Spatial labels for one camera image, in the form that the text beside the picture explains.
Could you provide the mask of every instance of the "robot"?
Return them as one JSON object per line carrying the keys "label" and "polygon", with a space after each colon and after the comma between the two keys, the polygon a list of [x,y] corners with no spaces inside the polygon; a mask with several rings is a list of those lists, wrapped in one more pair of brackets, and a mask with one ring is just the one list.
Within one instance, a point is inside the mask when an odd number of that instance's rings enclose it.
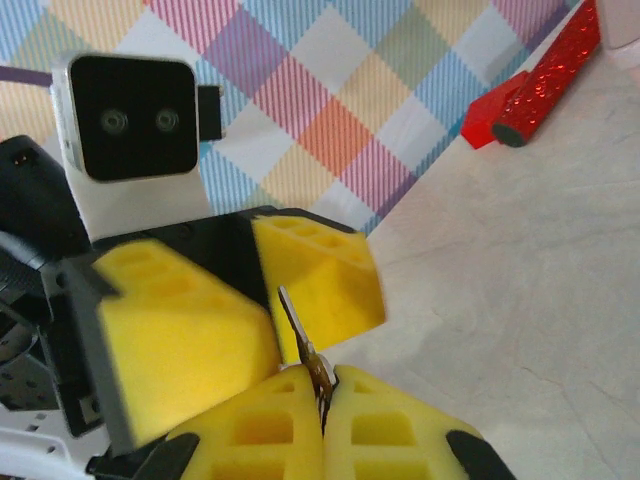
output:
{"label": "robot", "polygon": [[66,56],[63,164],[0,143],[0,474],[513,479],[470,425],[318,353],[385,321],[366,239],[209,212],[197,144],[223,136],[222,92],[189,70]]}

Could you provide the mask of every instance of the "plaid fabric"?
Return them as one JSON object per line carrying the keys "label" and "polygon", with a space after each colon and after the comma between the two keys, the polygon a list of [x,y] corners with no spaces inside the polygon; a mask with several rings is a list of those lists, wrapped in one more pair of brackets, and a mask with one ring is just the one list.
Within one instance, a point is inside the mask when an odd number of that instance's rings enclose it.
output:
{"label": "plaid fabric", "polygon": [[[370,232],[577,0],[0,0],[0,64],[178,56],[224,85],[201,146],[217,213],[298,206]],[[0,83],[0,137],[45,146],[48,93]]]}

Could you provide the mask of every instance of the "camera lens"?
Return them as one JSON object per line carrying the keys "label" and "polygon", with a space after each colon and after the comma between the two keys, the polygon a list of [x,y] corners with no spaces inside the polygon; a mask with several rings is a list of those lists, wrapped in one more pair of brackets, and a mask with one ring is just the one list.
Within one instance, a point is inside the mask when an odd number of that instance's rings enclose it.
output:
{"label": "camera lens", "polygon": [[102,113],[100,124],[102,125],[102,129],[109,135],[120,135],[127,129],[129,120],[127,119],[126,113],[111,108]]}
{"label": "camera lens", "polygon": [[178,121],[180,118],[175,110],[170,108],[163,108],[156,115],[156,127],[158,130],[165,133],[171,133],[178,128]]}

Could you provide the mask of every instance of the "red roll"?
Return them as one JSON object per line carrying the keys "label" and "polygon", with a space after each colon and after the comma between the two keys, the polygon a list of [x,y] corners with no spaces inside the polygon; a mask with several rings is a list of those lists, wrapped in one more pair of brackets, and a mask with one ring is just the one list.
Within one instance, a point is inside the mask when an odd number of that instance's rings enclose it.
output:
{"label": "red roll", "polygon": [[526,145],[599,43],[595,0],[585,0],[494,122],[498,141]]}

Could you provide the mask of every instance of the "yellow foam pad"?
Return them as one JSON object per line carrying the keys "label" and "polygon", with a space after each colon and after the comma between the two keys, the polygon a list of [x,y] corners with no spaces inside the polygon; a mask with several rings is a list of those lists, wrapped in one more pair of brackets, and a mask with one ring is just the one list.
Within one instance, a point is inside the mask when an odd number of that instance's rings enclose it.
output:
{"label": "yellow foam pad", "polygon": [[321,480],[322,433],[305,367],[289,367],[186,422],[200,443],[181,480]]}
{"label": "yellow foam pad", "polygon": [[121,294],[98,314],[135,445],[277,373],[267,312],[164,244],[116,247],[94,268]]}
{"label": "yellow foam pad", "polygon": [[336,374],[325,480],[468,480],[446,434],[482,438],[473,427],[357,368],[337,366]]}
{"label": "yellow foam pad", "polygon": [[362,233],[304,217],[253,220],[253,231],[284,360],[298,360],[295,335],[278,299],[287,288],[301,322],[323,350],[385,321],[375,263]]}

